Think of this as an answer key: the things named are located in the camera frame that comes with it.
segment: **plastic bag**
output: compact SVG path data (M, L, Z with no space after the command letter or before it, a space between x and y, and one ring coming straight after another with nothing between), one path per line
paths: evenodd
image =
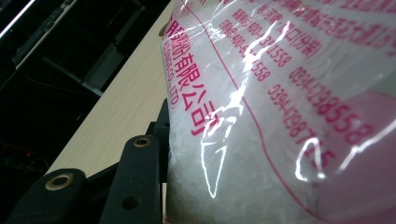
M178 0L169 223L396 223L396 2Z

